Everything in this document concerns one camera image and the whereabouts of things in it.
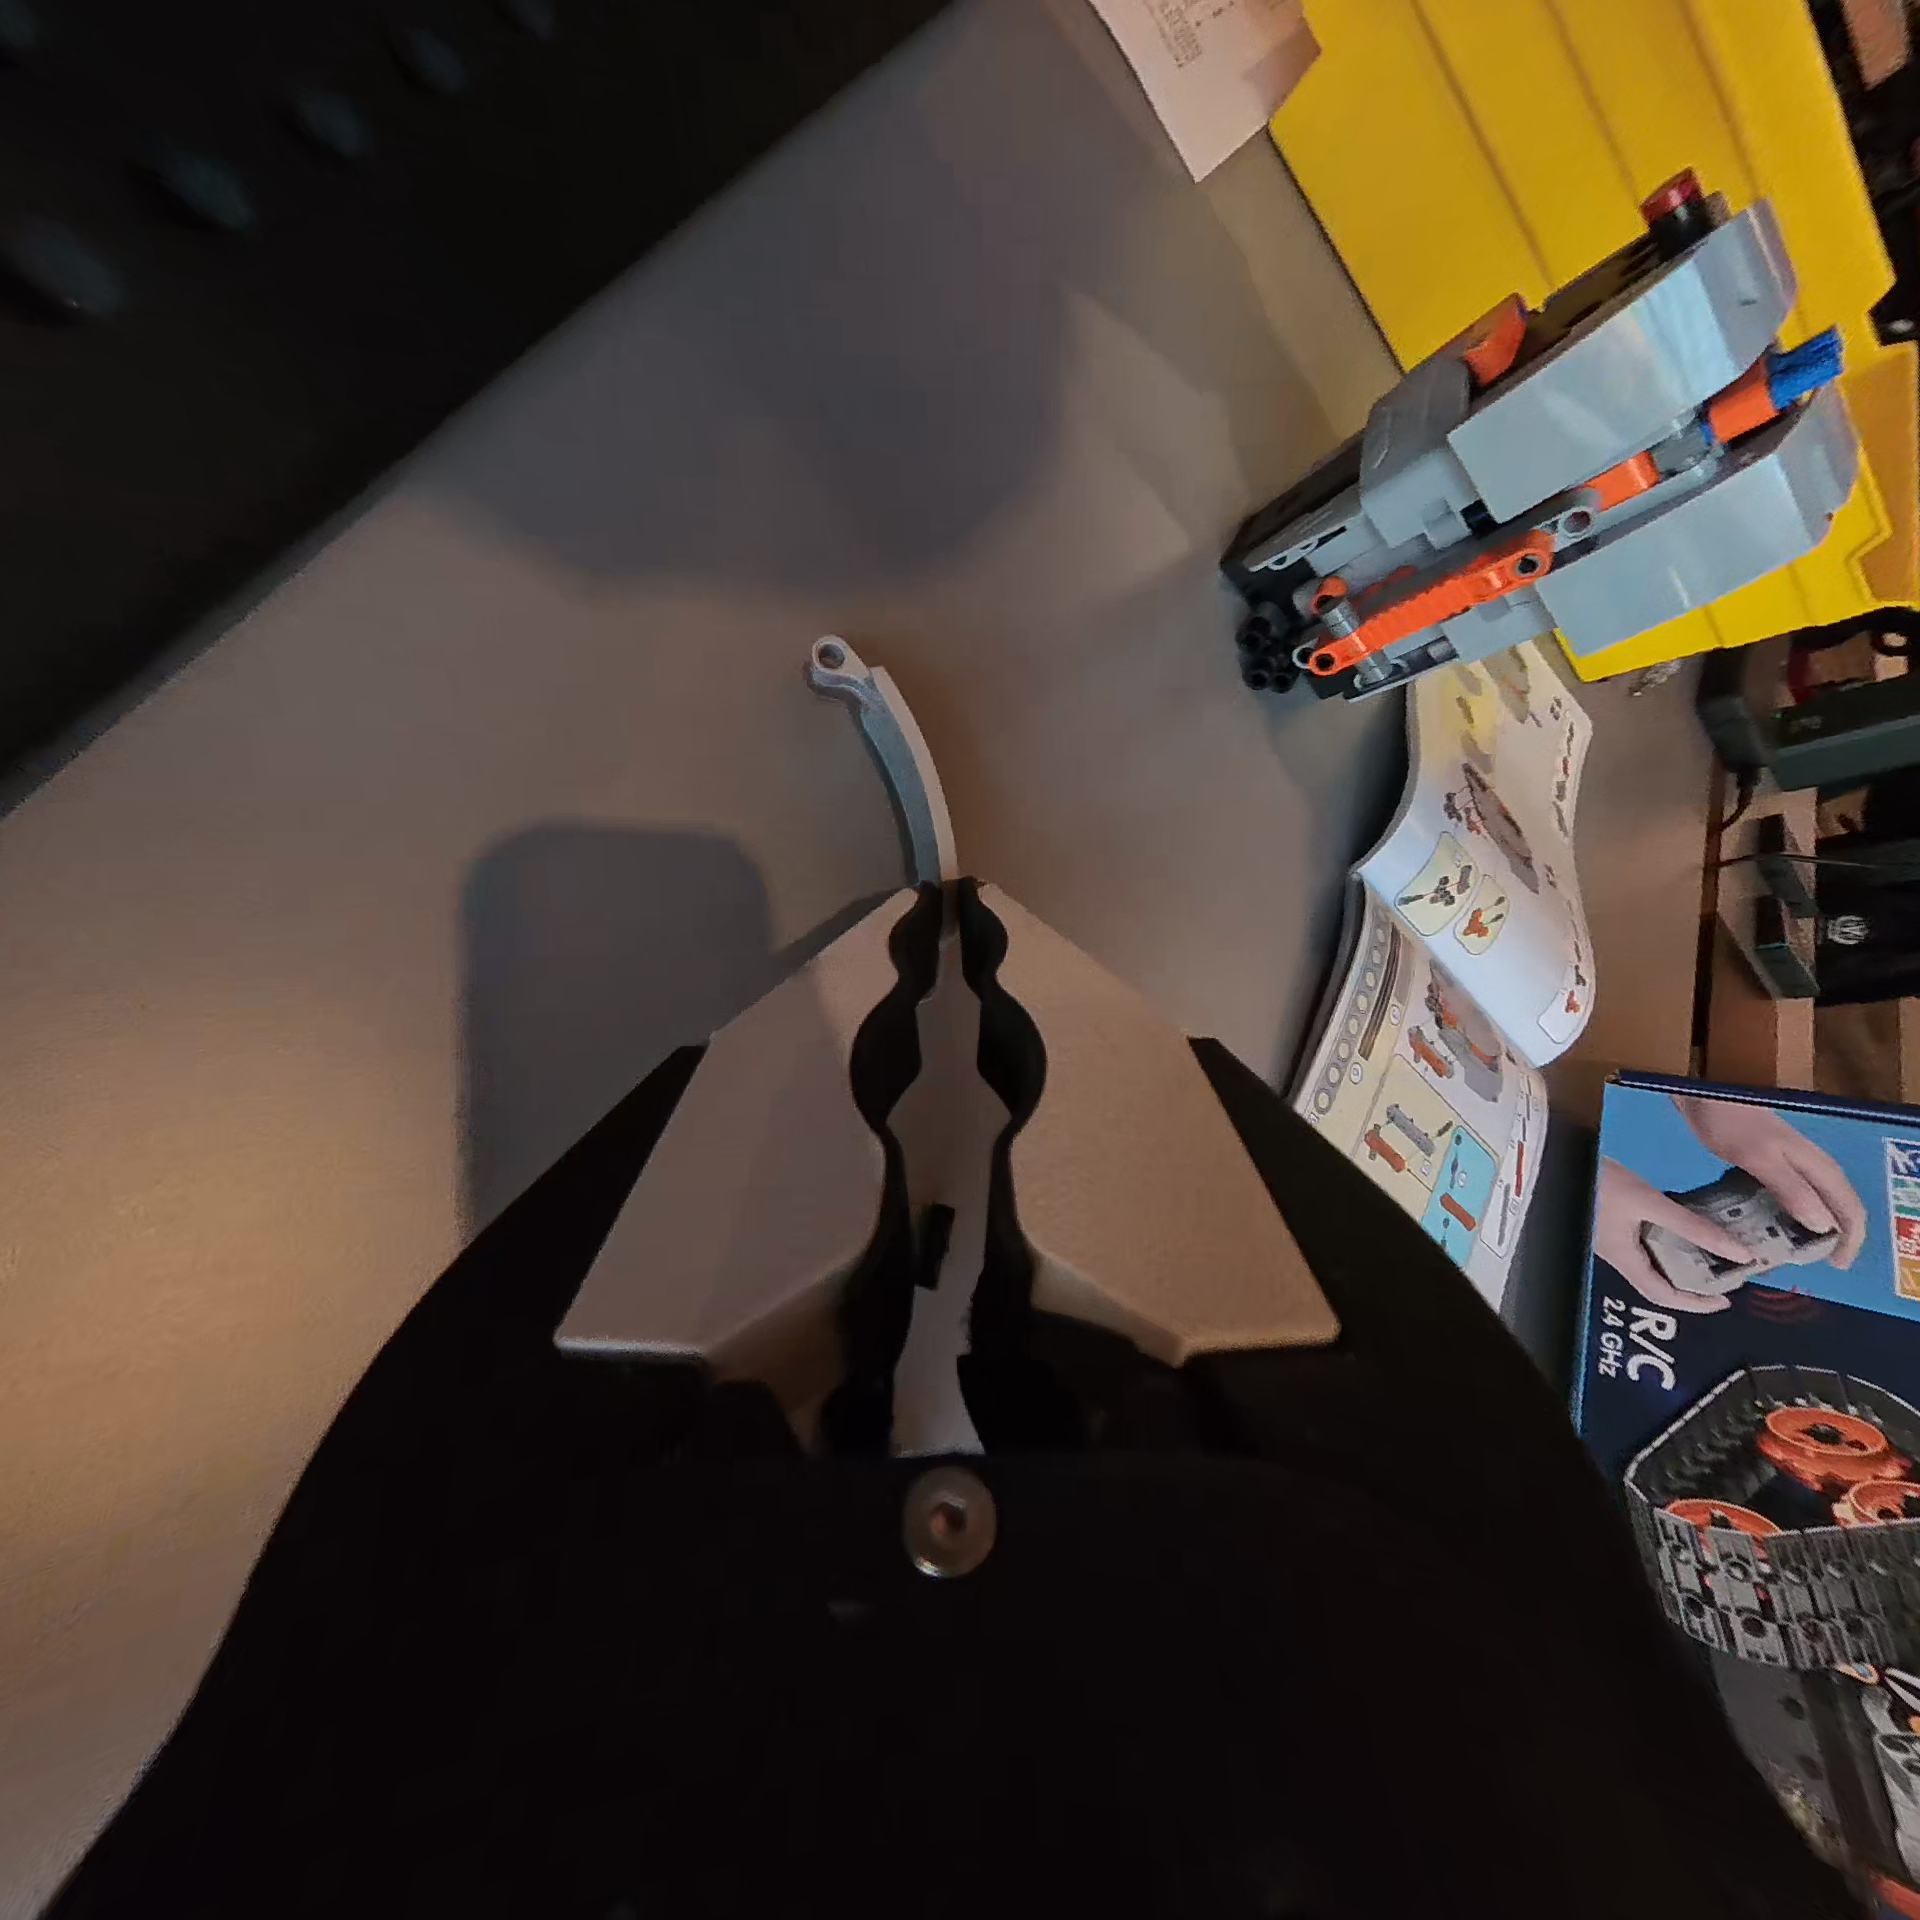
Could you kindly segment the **blue robot kit box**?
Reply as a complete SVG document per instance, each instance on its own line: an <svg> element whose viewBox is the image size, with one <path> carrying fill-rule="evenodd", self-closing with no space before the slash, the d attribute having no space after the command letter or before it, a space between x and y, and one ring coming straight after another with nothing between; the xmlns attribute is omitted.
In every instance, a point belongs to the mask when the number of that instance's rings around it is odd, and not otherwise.
<svg viewBox="0 0 1920 1920"><path fill-rule="evenodd" d="M1614 1074L1573 1419L1750 1768L1916 1915L1916 1106Z"/></svg>

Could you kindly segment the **yellow storage bin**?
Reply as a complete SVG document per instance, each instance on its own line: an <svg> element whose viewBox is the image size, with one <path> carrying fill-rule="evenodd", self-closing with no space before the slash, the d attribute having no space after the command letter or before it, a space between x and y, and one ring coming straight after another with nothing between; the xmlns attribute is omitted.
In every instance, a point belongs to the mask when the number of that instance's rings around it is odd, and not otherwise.
<svg viewBox="0 0 1920 1920"><path fill-rule="evenodd" d="M1769 199L1798 280L1784 337L1840 328L1857 489L1812 553L1576 660L1584 681L1916 611L1916 345L1818 26L1798 3L1309 3L1320 56L1270 138L1403 366L1643 234L1693 169Z"/></svg>

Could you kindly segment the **dark green case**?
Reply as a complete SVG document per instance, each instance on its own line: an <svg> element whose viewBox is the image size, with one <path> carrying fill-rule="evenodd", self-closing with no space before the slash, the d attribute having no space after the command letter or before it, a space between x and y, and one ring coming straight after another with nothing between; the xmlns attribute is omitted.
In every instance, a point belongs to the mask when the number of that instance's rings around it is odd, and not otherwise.
<svg viewBox="0 0 1920 1920"><path fill-rule="evenodd" d="M1917 759L1917 678L1901 656L1793 638L1708 655L1693 698L1720 768L1784 792L1846 788Z"/></svg>

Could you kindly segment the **grey orange robot model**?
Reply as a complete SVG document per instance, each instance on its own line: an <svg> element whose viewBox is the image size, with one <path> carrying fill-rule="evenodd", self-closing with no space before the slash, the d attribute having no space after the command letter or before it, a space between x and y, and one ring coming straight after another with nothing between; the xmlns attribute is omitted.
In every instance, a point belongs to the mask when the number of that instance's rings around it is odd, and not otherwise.
<svg viewBox="0 0 1920 1920"><path fill-rule="evenodd" d="M1554 638L1578 665L1816 551L1857 489L1836 328L1784 345L1768 199L1693 171L1643 234L1443 344L1238 526L1238 678L1362 702Z"/></svg>

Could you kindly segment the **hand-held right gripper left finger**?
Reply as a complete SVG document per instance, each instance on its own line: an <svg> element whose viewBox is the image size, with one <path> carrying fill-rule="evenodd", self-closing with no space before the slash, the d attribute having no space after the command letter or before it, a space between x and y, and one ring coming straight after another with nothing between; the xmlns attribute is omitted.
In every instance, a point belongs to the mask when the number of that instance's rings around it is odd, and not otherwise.
<svg viewBox="0 0 1920 1920"><path fill-rule="evenodd" d="M896 1439L917 1211L896 1106L918 1081L947 894L886 896L705 1046L555 1344L764 1385L834 1454Z"/></svg>

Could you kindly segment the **grey desk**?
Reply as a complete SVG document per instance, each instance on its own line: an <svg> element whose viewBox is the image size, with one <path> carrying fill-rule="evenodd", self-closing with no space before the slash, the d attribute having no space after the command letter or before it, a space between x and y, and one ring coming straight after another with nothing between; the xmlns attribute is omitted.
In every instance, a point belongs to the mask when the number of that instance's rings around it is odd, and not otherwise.
<svg viewBox="0 0 1920 1920"><path fill-rule="evenodd" d="M12 807L5 1915L468 1235L896 887L812 641L1286 1076L1402 722L1248 695L1217 553L1392 374L1267 142L1193 183L1085 8L957 8Z"/></svg>

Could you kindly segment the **curved grey panel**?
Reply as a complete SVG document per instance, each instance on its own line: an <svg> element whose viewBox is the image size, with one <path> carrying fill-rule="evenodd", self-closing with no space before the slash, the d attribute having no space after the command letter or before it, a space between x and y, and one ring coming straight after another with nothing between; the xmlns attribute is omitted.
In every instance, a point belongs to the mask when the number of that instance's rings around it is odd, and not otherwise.
<svg viewBox="0 0 1920 1920"><path fill-rule="evenodd" d="M934 899L907 914L907 946L896 964L904 1011L891 1002L870 1025L886 1047L856 1046L856 1079L889 1064L877 1118L904 1184L904 1203L885 1209L885 1254L891 1267L851 1289L845 1312L848 1372L828 1401L825 1434L857 1439L891 1457L974 1451L976 1430L955 1366L970 1343L970 1302L980 1250L989 1099L974 1072L976 1008L965 991L953 923L961 864L945 787L894 679L868 665L848 641L814 642L806 684L845 704L891 794L917 899ZM925 1204L955 1209L941 1284L914 1282L917 1222Z"/></svg>

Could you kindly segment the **building instruction booklet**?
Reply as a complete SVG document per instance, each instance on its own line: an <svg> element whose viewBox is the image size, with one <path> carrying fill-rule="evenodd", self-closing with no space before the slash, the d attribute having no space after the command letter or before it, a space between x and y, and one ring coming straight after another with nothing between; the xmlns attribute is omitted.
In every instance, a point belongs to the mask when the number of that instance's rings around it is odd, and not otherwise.
<svg viewBox="0 0 1920 1920"><path fill-rule="evenodd" d="M1286 1099L1499 1308L1586 1030L1576 820L1590 719L1541 642L1418 679L1409 780L1350 868Z"/></svg>

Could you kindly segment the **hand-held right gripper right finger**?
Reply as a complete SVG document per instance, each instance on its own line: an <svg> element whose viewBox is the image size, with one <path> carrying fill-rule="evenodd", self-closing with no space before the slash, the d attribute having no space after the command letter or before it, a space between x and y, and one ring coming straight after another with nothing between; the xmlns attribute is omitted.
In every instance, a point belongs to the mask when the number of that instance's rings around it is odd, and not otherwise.
<svg viewBox="0 0 1920 1920"><path fill-rule="evenodd" d="M955 1369L995 1454L1200 1448L1210 1375L1338 1312L1186 1034L998 887L955 889L998 1106Z"/></svg>

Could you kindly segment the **black perforated panel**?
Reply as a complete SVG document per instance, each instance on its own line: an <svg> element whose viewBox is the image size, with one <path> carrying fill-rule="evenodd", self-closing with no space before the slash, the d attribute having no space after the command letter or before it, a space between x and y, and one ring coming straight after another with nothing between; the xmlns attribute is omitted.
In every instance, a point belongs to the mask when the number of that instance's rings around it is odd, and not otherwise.
<svg viewBox="0 0 1920 1920"><path fill-rule="evenodd" d="M941 12L5 3L5 802Z"/></svg>

